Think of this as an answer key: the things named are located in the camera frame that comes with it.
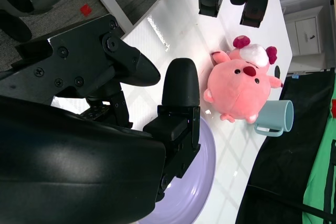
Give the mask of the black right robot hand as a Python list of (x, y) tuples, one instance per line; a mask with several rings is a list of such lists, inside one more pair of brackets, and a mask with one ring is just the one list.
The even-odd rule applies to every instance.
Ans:
[(1, 73), (1, 223), (130, 223), (200, 151), (195, 63), (171, 61), (158, 115), (134, 130), (122, 84), (161, 75), (112, 15), (17, 47)]

